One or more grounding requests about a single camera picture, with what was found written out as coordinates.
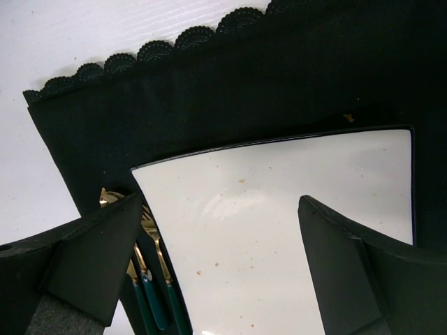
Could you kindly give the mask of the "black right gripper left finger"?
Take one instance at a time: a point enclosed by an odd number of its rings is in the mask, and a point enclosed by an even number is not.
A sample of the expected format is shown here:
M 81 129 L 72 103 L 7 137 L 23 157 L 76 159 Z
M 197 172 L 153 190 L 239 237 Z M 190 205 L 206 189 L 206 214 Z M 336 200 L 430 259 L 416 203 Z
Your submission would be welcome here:
M 141 214 L 141 197 L 133 194 L 1 245 L 1 333 L 102 334 L 115 313 Z

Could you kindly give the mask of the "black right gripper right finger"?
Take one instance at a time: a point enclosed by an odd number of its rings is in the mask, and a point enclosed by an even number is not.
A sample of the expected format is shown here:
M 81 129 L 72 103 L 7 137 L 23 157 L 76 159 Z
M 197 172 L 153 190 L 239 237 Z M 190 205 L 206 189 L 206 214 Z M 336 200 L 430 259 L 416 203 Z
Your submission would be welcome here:
M 446 256 L 341 215 L 309 195 L 298 219 L 326 334 L 445 334 Z

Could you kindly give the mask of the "white square plate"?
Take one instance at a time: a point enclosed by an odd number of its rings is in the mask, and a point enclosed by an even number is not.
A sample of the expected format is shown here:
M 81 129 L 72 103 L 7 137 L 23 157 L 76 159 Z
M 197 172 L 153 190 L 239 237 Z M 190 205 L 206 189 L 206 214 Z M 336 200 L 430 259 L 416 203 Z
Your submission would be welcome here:
M 408 130 L 209 151 L 132 174 L 194 334 L 324 332 L 298 222 L 303 195 L 413 241 Z

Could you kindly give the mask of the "black placemat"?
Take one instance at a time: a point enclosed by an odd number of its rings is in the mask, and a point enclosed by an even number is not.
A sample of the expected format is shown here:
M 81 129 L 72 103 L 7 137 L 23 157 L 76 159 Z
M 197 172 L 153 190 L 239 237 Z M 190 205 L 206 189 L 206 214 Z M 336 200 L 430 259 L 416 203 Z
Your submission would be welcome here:
M 81 214 L 129 170 L 252 140 L 408 126 L 413 239 L 446 252 L 446 2 L 271 1 L 24 97 Z

